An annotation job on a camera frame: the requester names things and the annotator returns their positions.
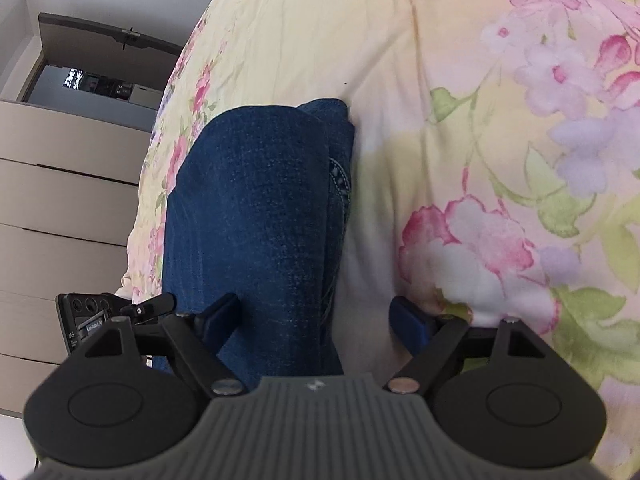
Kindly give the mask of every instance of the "flower center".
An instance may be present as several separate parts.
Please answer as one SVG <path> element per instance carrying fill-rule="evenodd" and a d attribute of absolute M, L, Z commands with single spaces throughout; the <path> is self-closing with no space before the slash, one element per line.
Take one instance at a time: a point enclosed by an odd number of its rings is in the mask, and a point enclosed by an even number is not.
<path fill-rule="evenodd" d="M 560 65 L 553 67 L 552 72 L 554 73 L 554 79 L 559 83 L 564 83 L 566 81 L 566 72 Z"/>

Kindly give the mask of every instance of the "folded blue jeans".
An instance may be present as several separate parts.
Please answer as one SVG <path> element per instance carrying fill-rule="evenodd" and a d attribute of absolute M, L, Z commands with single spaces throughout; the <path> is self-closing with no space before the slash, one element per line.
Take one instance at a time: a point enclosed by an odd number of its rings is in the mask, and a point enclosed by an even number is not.
<path fill-rule="evenodd" d="M 241 107 L 204 127 L 178 172 L 162 291 L 194 313 L 238 295 L 242 323 L 218 357 L 249 388 L 342 373 L 330 325 L 353 138 L 340 100 Z"/>

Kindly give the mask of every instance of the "floral bedsheet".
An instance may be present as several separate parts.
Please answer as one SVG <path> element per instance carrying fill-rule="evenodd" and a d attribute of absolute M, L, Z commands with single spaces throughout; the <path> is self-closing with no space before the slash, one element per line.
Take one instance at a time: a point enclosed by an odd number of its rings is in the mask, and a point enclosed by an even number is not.
<path fill-rule="evenodd" d="M 640 0 L 213 0 L 166 88 L 123 279 L 161 289 L 166 196 L 240 105 L 347 102 L 358 136 L 336 293 L 345 370 L 407 358 L 392 296 L 524 319 L 604 398 L 594 457 L 640 469 Z"/>

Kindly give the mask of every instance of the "denim fabric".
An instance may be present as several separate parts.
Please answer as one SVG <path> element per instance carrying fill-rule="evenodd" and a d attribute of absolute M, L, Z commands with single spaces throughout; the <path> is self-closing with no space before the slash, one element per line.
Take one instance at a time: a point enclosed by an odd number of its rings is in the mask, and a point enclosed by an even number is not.
<path fill-rule="evenodd" d="M 339 100 L 237 108 L 203 129 L 178 172 L 162 291 L 178 312 L 238 295 L 242 324 L 218 356 L 250 388 L 342 372 L 330 323 L 353 137 Z"/>

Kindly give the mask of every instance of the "metal screw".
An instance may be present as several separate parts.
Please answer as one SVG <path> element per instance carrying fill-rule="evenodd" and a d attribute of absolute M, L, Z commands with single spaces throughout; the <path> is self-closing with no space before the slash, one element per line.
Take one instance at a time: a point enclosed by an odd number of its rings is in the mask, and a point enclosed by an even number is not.
<path fill-rule="evenodd" d="M 386 385 L 393 393 L 400 395 L 414 394 L 420 389 L 420 383 L 410 377 L 396 377 Z"/>
<path fill-rule="evenodd" d="M 211 385 L 211 389 L 216 395 L 228 397 L 241 394 L 244 388 L 237 379 L 220 379 Z"/>

